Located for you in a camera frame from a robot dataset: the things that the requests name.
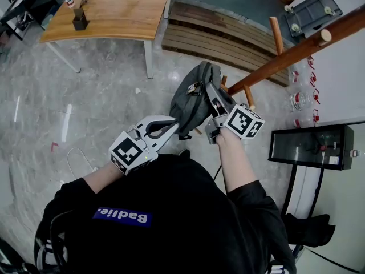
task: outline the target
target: black shirt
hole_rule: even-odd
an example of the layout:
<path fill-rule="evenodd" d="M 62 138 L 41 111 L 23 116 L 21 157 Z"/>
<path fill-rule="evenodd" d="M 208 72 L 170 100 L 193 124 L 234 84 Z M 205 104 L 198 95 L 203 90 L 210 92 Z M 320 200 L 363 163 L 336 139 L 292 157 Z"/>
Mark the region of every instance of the black shirt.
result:
<path fill-rule="evenodd" d="M 273 254 L 295 274 L 285 226 L 260 182 L 226 196 L 191 159 L 160 155 L 98 194 L 82 178 L 62 185 L 37 237 L 49 239 L 53 218 L 67 211 L 68 265 L 80 273 L 257 274 Z"/>

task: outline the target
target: red tape mark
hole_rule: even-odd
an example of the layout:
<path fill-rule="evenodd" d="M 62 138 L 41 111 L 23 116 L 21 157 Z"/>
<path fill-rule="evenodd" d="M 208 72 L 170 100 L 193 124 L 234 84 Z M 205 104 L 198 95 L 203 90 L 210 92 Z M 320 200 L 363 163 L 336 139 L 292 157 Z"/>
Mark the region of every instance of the red tape mark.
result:
<path fill-rule="evenodd" d="M 58 144 L 56 142 L 52 142 L 52 145 L 51 145 L 51 152 L 53 152 L 53 146 L 57 146 L 58 147 Z"/>

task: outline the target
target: marble floor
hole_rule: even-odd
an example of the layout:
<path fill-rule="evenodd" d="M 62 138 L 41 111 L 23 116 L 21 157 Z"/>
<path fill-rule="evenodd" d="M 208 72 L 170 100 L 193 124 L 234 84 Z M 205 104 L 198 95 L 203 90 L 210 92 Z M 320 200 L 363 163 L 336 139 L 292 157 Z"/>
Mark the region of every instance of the marble floor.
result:
<path fill-rule="evenodd" d="M 169 113 L 173 93 L 184 76 L 201 61 L 161 49 L 166 28 L 161 20 L 153 45 L 155 75 L 147 79 L 143 42 L 123 39 L 80 39 L 60 46 L 82 67 L 74 73 L 46 45 L 42 31 L 30 27 L 23 42 L 12 38 L 7 55 L 0 56 L 0 157 L 9 164 L 14 202 L 0 208 L 0 236 L 27 261 L 33 261 L 33 242 L 46 204 L 60 185 L 82 177 L 107 159 L 119 134 L 142 117 Z M 221 65 L 227 86 L 247 73 Z M 254 140 L 243 145 L 267 193 L 282 207 L 291 166 L 268 162 L 272 130 L 285 127 L 283 102 L 287 92 L 271 82 L 252 88 L 257 109 L 266 120 Z M 245 102 L 244 93 L 235 96 Z M 172 137 L 161 152 L 191 150 L 211 175 L 220 165 L 217 146 L 192 132 L 191 140 Z M 68 156 L 73 147 L 80 148 Z M 222 174 L 217 180 L 224 190 Z"/>

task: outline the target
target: person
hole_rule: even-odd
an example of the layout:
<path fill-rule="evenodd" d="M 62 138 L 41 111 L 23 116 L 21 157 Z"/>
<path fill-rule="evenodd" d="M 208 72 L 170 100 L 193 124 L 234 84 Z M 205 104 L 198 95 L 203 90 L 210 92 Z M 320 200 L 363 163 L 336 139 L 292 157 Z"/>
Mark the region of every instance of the person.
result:
<path fill-rule="evenodd" d="M 259 274 L 272 254 L 295 274 L 278 208 L 240 139 L 222 128 L 216 142 L 227 195 L 188 151 L 161 154 L 127 176 L 109 162 L 62 185 L 36 233 L 38 265 L 40 249 L 53 247 L 73 273 Z"/>

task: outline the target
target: black shoe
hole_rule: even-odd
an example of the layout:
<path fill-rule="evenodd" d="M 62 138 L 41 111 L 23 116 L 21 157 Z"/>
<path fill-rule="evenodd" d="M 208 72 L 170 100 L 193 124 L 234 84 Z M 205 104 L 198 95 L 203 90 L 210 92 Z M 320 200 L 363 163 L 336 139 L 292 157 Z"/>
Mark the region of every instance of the black shoe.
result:
<path fill-rule="evenodd" d="M 179 156 L 189 159 L 190 158 L 190 150 L 184 149 L 184 150 L 180 151 Z"/>

